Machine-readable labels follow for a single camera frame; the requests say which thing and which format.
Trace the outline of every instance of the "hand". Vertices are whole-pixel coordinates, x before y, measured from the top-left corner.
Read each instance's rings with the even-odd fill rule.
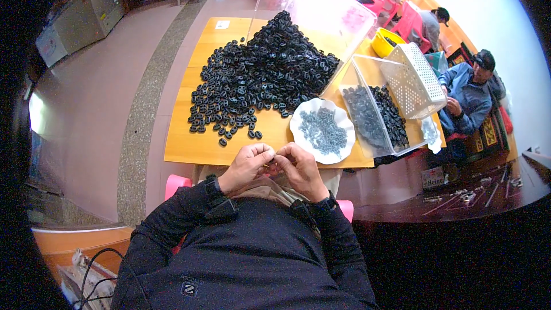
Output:
[[[283,170],[291,187],[313,203],[329,197],[313,155],[290,142],[275,155],[277,168]]]
[[[270,146],[258,143],[243,146],[224,175],[218,178],[222,193],[229,196],[264,173],[263,165],[276,155]]]
[[[446,107],[448,108],[448,111],[455,116],[459,116],[463,112],[461,105],[455,98],[448,97],[448,104]]]

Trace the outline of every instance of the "white wall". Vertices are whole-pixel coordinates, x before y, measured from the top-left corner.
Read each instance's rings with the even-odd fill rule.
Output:
[[[519,0],[436,2],[450,12],[478,50],[487,49],[494,55],[496,70],[512,94],[511,119],[519,153],[540,146],[542,154],[551,156],[549,70]]]

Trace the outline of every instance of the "finger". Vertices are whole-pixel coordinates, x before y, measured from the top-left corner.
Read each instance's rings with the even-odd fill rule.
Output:
[[[301,148],[299,145],[297,145],[294,141],[291,141],[284,147],[282,147],[278,152],[278,155],[281,156],[293,156],[297,161],[301,161],[305,158],[307,158],[311,153],[307,152],[303,148]]]
[[[263,166],[262,167],[262,174],[263,175],[268,174],[270,176],[277,176],[279,174],[279,171],[275,168]]]
[[[275,155],[274,157],[275,162],[277,163],[278,167],[285,172],[287,175],[287,178],[298,178],[299,172],[296,170],[295,166],[291,161],[289,161],[286,157],[281,155]]]
[[[275,155],[276,155],[276,152],[272,148],[268,151],[264,151],[258,156],[252,157],[252,161],[254,162],[255,167],[260,168],[264,164],[267,164],[268,162],[270,162]]]
[[[258,171],[256,172],[256,176],[257,176],[257,177],[260,177],[260,176],[262,176],[262,175],[264,175],[264,174],[266,174],[266,173],[267,173],[267,172],[266,172],[266,170],[265,170],[265,167],[260,167],[260,168],[258,168]]]
[[[263,142],[258,142],[256,144],[249,145],[249,148],[251,149],[251,151],[255,156],[258,156],[259,154],[269,150],[273,151],[273,148],[271,146]]]

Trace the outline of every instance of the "clear plastic container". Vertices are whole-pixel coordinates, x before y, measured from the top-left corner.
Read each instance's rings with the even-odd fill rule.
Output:
[[[377,21],[373,12],[355,0],[257,0],[247,41],[283,10],[317,49],[341,59],[331,82]]]
[[[428,134],[423,134],[423,131],[421,130],[421,120],[406,119],[405,126],[409,145],[392,146],[387,127],[384,124],[379,108],[375,102],[375,98],[368,87],[382,87],[387,85],[392,101],[394,102],[394,104],[397,104],[398,102],[396,101],[396,97],[392,92],[392,87],[389,86],[381,72],[382,65],[388,66],[391,64],[394,64],[396,66],[399,65],[389,60],[354,54],[352,57],[352,62],[346,70],[343,76],[343,80],[339,86],[339,90],[343,95],[343,100],[348,109],[348,114],[350,115],[350,119],[354,124],[356,135],[358,137],[358,141],[360,142],[360,147],[362,148],[364,156],[367,158],[375,158],[388,155],[401,156],[410,152],[411,150],[426,145],[429,141],[434,140],[437,137],[437,131],[434,129],[431,130]],[[359,122],[354,117],[353,113],[358,112],[357,109],[354,110],[352,108],[355,101],[350,102],[346,99],[346,92],[349,91],[350,87],[352,89],[356,89],[358,87],[364,87],[366,89],[366,91],[364,92],[364,96],[367,97],[364,97],[365,101],[362,100],[362,102],[364,102],[366,105],[365,110],[373,111],[378,119],[378,121],[375,121],[372,126],[368,128],[368,130],[365,127],[359,127]],[[399,115],[403,117],[401,109],[399,110]]]

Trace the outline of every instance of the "person in gray shirt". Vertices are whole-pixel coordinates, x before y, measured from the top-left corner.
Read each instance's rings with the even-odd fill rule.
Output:
[[[442,23],[447,27],[450,14],[443,7],[431,11],[420,11],[419,13],[421,14],[421,18],[423,18],[423,31],[421,31],[421,34],[431,44],[431,48],[427,53],[437,52],[440,46],[440,24]],[[410,42],[415,42],[418,46],[421,46],[421,38],[414,30],[410,32],[408,39]]]

